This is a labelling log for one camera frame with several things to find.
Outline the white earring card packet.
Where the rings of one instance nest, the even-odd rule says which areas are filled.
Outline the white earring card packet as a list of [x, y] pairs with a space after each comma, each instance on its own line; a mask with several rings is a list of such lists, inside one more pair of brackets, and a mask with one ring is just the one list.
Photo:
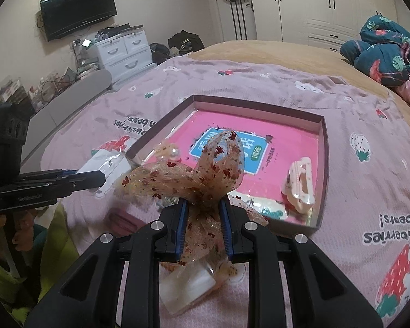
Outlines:
[[78, 173], [100, 170], [105, 175], [104, 185], [98, 189], [90, 190], [96, 198], [102, 198], [119, 177], [131, 169], [132, 167], [123, 153], [101, 149], [78, 170]]

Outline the clear plastic jewelry packet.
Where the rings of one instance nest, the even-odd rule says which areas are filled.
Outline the clear plastic jewelry packet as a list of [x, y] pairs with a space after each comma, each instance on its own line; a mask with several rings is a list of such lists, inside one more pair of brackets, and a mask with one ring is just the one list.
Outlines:
[[216, 285], [214, 269], [200, 260], [180, 266], [159, 283], [161, 302], [170, 315], [179, 315], [210, 293]]

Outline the cream hair claw clip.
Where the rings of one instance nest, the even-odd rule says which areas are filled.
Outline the cream hair claw clip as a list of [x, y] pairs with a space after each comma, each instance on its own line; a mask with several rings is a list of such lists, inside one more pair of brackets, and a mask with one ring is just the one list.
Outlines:
[[281, 193], [287, 202], [301, 214], [307, 214], [315, 204], [312, 181], [312, 162], [309, 157], [303, 157], [292, 162]]

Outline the pearl bow hair clip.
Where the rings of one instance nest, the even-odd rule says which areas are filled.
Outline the pearl bow hair clip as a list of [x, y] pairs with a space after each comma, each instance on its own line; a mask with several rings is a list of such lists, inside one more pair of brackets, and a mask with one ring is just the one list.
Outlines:
[[155, 148], [154, 153], [155, 158], [158, 161], [171, 161], [180, 162], [181, 161], [181, 151], [177, 144], [174, 143], [161, 143]]

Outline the maroon oval hair clip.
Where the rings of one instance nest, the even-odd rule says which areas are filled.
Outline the maroon oval hair clip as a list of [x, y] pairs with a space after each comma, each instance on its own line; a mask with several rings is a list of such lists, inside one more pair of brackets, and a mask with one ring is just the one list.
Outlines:
[[144, 221], [134, 217], [134, 215], [117, 208], [109, 210], [106, 223], [107, 227], [118, 238], [137, 233], [140, 228], [146, 225]]

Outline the grey bed footboard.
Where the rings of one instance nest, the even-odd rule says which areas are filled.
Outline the grey bed footboard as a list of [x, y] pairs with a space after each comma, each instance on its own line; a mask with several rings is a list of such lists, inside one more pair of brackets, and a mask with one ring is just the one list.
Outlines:
[[112, 76], [108, 70], [97, 70], [74, 83], [37, 112], [29, 122], [21, 164], [24, 165], [60, 126], [106, 91], [111, 82]]

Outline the green garment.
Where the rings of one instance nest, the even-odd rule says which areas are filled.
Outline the green garment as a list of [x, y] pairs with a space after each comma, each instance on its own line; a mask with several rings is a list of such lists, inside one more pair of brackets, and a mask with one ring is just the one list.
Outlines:
[[[11, 274], [0, 244], [0, 327], [22, 327], [28, 314], [60, 276], [79, 257], [66, 225], [66, 212], [59, 204], [47, 228], [34, 223], [35, 211], [14, 215], [16, 233], [11, 243], [29, 255], [29, 268], [21, 278]], [[0, 229], [6, 217], [0, 215]]]

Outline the white drawer cabinet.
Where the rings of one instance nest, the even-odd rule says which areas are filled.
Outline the white drawer cabinet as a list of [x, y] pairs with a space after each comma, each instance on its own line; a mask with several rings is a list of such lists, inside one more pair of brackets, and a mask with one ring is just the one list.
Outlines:
[[133, 78], [155, 67], [152, 51], [142, 26], [92, 44], [88, 57], [97, 58], [101, 69], [112, 77], [111, 87], [119, 90]]

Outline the dark shallow cardboard box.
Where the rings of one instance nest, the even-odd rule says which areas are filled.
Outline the dark shallow cardboard box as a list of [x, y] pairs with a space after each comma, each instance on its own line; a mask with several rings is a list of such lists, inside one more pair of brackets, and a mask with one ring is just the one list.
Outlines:
[[[183, 164], [194, 167], [206, 143], [224, 130], [237, 132], [244, 146], [245, 176], [232, 191], [258, 212], [268, 215], [278, 234], [312, 235], [324, 216], [329, 175], [329, 144], [325, 118], [288, 107], [235, 98], [193, 95], [157, 121], [127, 150], [127, 159], [142, 165], [156, 159], [158, 145], [174, 144]], [[314, 205], [306, 215], [291, 207], [281, 192], [293, 164], [311, 161]]]

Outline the pink book in box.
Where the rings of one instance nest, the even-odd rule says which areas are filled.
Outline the pink book in box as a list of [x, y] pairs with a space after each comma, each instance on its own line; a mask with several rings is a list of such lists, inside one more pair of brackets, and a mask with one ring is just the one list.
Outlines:
[[317, 175], [319, 135], [293, 126], [228, 113], [196, 110], [166, 137], [177, 144], [181, 162], [194, 167], [211, 137], [224, 130], [237, 132], [244, 152], [244, 179], [230, 192], [271, 219], [310, 225], [311, 215], [299, 214], [281, 193], [289, 167], [303, 157]]

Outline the black bag on floor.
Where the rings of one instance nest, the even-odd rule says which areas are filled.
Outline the black bag on floor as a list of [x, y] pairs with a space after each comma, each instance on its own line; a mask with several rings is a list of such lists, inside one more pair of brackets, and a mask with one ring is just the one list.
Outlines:
[[197, 52], [204, 49], [204, 43], [199, 35], [181, 30], [167, 40], [167, 45], [161, 43], [152, 43], [150, 50], [152, 54], [152, 61], [159, 65], [166, 60]]

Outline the teal floral quilt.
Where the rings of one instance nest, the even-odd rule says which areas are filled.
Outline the teal floral quilt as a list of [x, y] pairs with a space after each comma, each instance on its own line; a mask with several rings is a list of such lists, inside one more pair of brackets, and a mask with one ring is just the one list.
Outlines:
[[339, 50], [354, 68], [386, 87], [399, 87], [410, 79], [410, 33], [406, 29], [374, 15], [359, 35]]

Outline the white wardrobe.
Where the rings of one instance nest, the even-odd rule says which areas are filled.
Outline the white wardrobe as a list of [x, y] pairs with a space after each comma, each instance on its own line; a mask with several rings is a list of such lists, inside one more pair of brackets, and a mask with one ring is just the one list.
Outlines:
[[395, 0], [252, 0], [257, 38], [338, 50], [366, 20], [398, 19]]

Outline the wall mounted black television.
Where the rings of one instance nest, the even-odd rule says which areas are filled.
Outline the wall mounted black television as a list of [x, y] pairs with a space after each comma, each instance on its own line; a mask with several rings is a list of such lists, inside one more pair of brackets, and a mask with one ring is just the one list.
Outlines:
[[81, 28], [117, 15], [115, 0], [41, 0], [46, 39], [61, 39]]

